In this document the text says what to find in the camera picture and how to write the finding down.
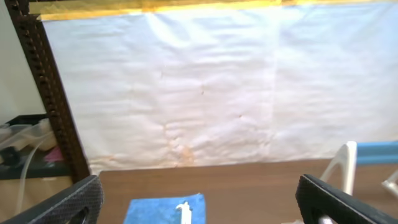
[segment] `blue towel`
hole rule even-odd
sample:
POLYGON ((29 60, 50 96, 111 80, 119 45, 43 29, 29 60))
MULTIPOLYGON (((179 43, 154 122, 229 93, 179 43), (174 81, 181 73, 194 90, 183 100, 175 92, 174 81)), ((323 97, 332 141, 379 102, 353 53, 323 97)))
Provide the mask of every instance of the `blue towel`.
POLYGON ((191 208, 192 224, 205 224, 206 203, 202 194, 131 200, 123 224, 181 224, 181 210, 175 207, 184 202, 191 208))

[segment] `white cable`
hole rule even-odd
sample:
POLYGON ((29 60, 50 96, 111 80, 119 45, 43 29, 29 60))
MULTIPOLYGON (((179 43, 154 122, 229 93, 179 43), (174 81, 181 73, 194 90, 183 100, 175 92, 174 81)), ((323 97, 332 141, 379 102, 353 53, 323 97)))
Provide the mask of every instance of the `white cable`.
POLYGON ((45 140, 47 140, 48 136, 46 136, 41 142, 39 142, 36 147, 30 152, 28 158, 25 161, 24 168, 22 169, 21 172, 21 179, 19 181, 19 190, 18 190, 18 198, 17 198, 17 206, 15 208, 15 215, 20 214, 22 210, 22 203, 24 201, 24 192, 25 192, 25 180, 26 180, 26 173, 27 173, 27 168, 29 167, 29 164, 33 158, 33 155, 35 154, 36 150, 39 148, 41 144, 45 140))

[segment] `white paper sheet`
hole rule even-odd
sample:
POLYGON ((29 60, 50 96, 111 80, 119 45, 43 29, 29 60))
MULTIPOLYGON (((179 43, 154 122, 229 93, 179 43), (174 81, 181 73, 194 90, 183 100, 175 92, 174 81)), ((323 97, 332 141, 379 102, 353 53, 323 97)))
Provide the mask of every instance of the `white paper sheet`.
POLYGON ((93 171, 266 160, 278 10, 46 22, 93 171))
POLYGON ((396 3, 47 21, 93 172, 331 157, 398 137, 396 3))

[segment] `yellow tape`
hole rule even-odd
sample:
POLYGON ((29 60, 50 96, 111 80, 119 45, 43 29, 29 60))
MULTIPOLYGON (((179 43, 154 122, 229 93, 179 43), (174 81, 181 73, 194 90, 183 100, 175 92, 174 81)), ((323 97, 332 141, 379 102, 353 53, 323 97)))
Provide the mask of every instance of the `yellow tape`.
POLYGON ((86 19, 134 12, 164 12, 182 9, 250 9, 298 4, 343 4, 383 0, 81 0, 30 2, 31 14, 42 20, 86 19))

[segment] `clear plastic container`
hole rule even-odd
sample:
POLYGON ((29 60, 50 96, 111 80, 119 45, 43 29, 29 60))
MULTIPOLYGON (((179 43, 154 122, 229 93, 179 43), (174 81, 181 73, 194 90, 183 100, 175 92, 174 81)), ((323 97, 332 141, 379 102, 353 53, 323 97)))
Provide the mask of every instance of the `clear plastic container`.
POLYGON ((39 150, 46 151, 57 145, 54 133, 48 119, 41 120, 38 124, 23 133, 32 147, 39 145, 39 150))
POLYGON ((3 139, 0 142, 0 150, 9 146, 14 146, 17 151, 23 149, 29 144, 29 140, 24 137, 24 133, 26 133, 32 125, 29 124, 18 124, 13 125, 8 128, 2 128, 3 139))

